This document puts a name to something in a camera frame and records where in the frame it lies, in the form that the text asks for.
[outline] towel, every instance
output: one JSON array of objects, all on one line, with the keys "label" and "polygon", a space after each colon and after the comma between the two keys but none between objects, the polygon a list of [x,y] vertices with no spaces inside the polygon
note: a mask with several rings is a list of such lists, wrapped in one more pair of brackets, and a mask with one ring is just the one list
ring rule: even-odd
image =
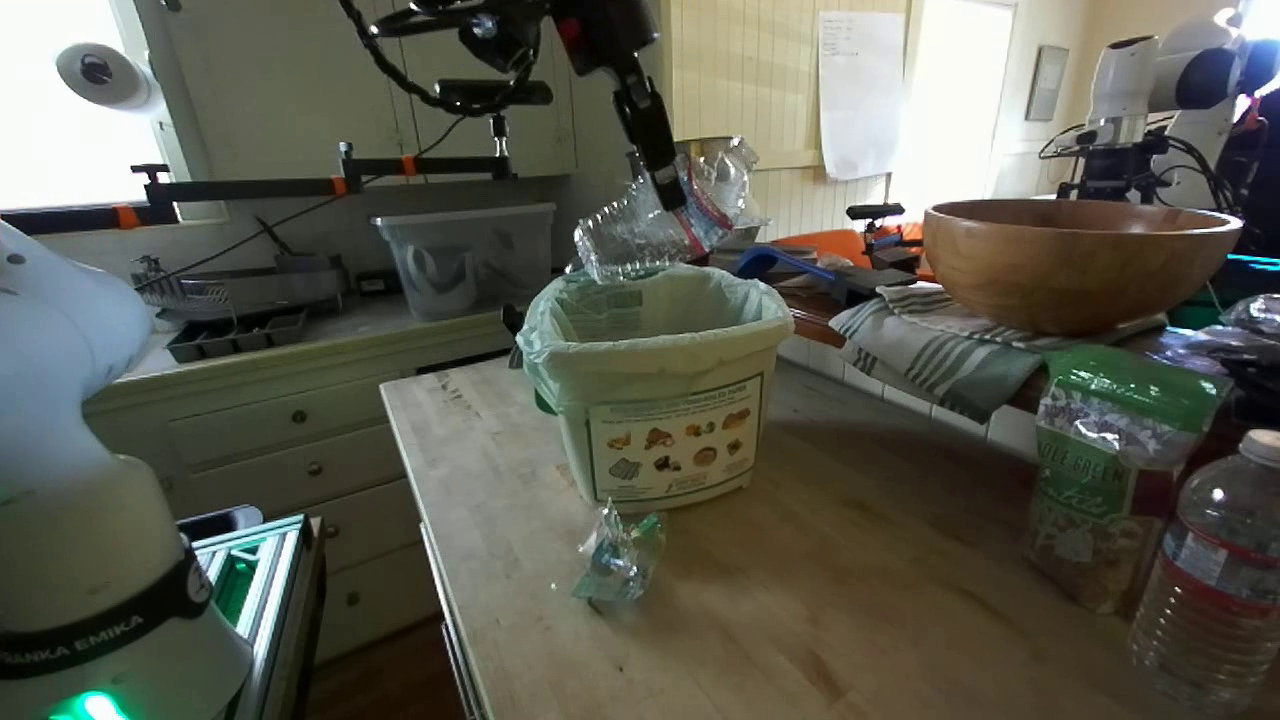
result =
[{"label": "towel", "polygon": [[977,422],[1009,402],[1061,339],[1001,329],[958,308],[941,282],[880,287],[834,316],[854,367],[936,398]]}]

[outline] wooden table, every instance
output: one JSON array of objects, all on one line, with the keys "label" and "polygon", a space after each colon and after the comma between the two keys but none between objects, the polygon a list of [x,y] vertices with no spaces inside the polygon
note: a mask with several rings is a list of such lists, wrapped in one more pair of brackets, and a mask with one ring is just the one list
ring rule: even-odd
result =
[{"label": "wooden table", "polygon": [[670,513],[634,615],[571,598],[593,506],[522,372],[383,407],[488,717],[1177,717],[1019,559],[1034,463],[817,372],[779,364],[747,492]]}]

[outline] bottle cap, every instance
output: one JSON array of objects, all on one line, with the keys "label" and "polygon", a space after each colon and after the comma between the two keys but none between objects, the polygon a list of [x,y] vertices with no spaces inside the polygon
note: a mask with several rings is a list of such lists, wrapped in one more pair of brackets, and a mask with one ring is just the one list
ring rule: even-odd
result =
[{"label": "bottle cap", "polygon": [[1249,457],[1249,458],[1256,458],[1256,463],[1269,463],[1269,468],[1280,468],[1280,430],[1254,429],[1254,430],[1241,440],[1241,457]]}]

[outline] white cabinet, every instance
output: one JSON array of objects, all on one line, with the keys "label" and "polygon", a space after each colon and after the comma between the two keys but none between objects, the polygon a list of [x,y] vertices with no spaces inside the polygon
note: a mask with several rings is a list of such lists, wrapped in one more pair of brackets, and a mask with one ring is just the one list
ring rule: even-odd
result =
[{"label": "white cabinet", "polygon": [[415,506],[377,386],[508,349],[499,316],[297,342],[124,378],[88,402],[115,451],[147,458],[176,515],[260,504],[323,518],[317,659],[438,612]]},{"label": "white cabinet", "polygon": [[[403,4],[356,0],[356,8],[377,19]],[[137,11],[176,120],[195,125],[195,140],[185,144],[200,174],[335,174],[342,140],[354,140],[356,157],[410,157],[454,125],[377,73],[335,0],[137,0]],[[458,32],[380,47],[422,84],[497,79]],[[558,105],[508,111],[514,168],[565,174],[571,170],[571,73],[554,23],[545,23],[535,74],[554,84]],[[432,157],[494,157],[488,120],[465,120]]]}]

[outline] label on bin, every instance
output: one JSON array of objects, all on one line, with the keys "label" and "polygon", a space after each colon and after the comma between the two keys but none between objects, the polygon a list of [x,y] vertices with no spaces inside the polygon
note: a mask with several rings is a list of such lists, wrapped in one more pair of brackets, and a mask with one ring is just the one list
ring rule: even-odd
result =
[{"label": "label on bin", "polygon": [[596,494],[673,501],[741,478],[758,463],[760,386],[753,377],[692,395],[596,402]]}]

